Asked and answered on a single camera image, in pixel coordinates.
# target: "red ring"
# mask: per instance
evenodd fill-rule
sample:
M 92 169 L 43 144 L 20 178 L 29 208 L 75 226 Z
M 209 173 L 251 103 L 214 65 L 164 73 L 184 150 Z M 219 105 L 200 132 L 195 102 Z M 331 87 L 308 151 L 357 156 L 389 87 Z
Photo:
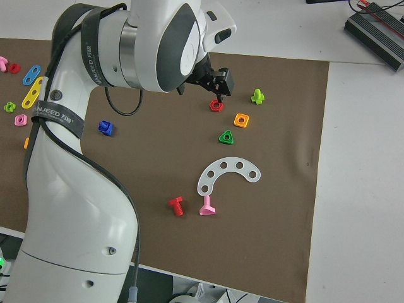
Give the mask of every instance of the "red ring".
M 21 66 L 18 65 L 17 63 L 13 63 L 8 67 L 8 71 L 12 74 L 16 74 L 21 70 Z

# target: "black velcro strap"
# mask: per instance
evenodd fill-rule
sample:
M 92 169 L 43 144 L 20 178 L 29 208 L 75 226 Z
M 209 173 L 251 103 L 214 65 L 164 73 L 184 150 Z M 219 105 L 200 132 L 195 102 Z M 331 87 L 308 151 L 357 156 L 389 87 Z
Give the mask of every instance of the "black velcro strap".
M 84 120 L 67 107 L 48 101 L 37 101 L 32 112 L 32 120 L 43 117 L 54 121 L 71 131 L 81 139 L 84 131 Z
M 81 22 L 81 58 L 91 79 L 100 86 L 111 87 L 101 70 L 98 55 L 100 15 L 105 8 L 95 8 Z
M 63 12 L 59 19 L 57 19 L 54 31 L 52 33 L 52 55 L 68 32 L 71 31 L 77 20 L 79 20 L 83 14 L 93 8 L 96 8 L 96 6 L 76 3 Z

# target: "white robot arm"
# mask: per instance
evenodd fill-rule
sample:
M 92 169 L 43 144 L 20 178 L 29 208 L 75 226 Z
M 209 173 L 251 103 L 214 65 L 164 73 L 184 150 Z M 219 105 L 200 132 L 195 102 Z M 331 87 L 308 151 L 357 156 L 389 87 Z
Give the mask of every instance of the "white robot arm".
M 219 102 L 232 92 L 230 71 L 214 71 L 208 55 L 235 32 L 221 5 L 132 0 L 125 9 L 75 4 L 57 22 L 27 150 L 28 224 L 4 303 L 117 302 L 138 218 L 122 184 L 81 152 L 96 86 L 181 93 L 192 83 Z

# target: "white tabletop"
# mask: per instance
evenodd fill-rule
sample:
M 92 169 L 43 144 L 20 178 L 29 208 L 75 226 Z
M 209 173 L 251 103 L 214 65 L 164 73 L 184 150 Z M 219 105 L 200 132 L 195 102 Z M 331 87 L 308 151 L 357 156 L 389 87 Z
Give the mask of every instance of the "white tabletop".
M 401 302 L 403 72 L 394 73 L 343 31 L 353 14 L 345 1 L 220 2 L 235 19 L 238 32 L 215 51 L 331 62 L 307 303 Z M 73 3 L 3 1 L 0 37 L 50 40 L 58 16 Z M 404 8 L 391 12 L 400 18 Z

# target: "red toy nut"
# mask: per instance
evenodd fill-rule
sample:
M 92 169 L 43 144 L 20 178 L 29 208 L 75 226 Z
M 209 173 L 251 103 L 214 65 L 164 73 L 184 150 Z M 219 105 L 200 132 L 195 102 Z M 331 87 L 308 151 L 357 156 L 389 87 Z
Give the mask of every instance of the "red toy nut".
M 18 65 L 17 63 L 13 63 L 8 67 L 8 71 L 12 74 L 16 74 L 21 70 L 21 66 Z
M 225 106 L 222 102 L 219 102 L 217 99 L 213 99 L 212 102 L 210 102 L 209 107 L 212 112 L 221 112 Z
M 170 200 L 167 205 L 172 206 L 174 213 L 177 217 L 181 217 L 184 215 L 180 202 L 182 201 L 182 197 L 175 198 Z

